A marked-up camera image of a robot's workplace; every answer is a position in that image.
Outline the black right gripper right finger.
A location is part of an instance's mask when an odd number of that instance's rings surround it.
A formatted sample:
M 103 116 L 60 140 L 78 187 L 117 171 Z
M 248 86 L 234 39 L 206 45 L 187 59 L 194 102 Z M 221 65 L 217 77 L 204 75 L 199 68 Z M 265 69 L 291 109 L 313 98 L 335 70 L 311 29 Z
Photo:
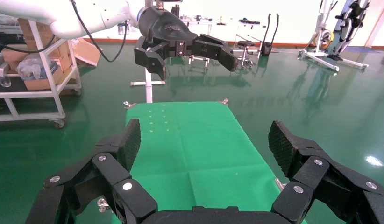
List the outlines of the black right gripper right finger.
M 315 141 L 272 122 L 268 144 L 289 182 L 271 211 L 292 224 L 303 221 L 315 201 L 347 224 L 384 224 L 384 187 L 333 160 Z

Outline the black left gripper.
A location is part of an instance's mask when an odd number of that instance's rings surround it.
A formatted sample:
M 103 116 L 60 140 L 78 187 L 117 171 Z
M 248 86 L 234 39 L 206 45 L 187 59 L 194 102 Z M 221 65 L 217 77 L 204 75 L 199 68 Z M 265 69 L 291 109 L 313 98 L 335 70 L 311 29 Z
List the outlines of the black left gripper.
M 167 77 L 164 60 L 169 57 L 201 56 L 217 60 L 230 72 L 236 70 L 238 58 L 225 41 L 206 34 L 198 36 L 165 9 L 146 8 L 138 25 L 142 36 L 134 48 L 135 63 L 158 74 L 162 81 Z

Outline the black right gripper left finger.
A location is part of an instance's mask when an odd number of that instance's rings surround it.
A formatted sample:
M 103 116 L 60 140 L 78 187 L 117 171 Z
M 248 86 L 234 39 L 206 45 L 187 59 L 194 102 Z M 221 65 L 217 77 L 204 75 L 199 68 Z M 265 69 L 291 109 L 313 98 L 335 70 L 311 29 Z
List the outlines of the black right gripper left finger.
M 100 196 L 123 224 L 142 223 L 158 205 L 130 173 L 140 144 L 140 122 L 131 119 L 120 134 L 101 139 L 90 155 L 47 177 L 26 223 L 73 224 Z

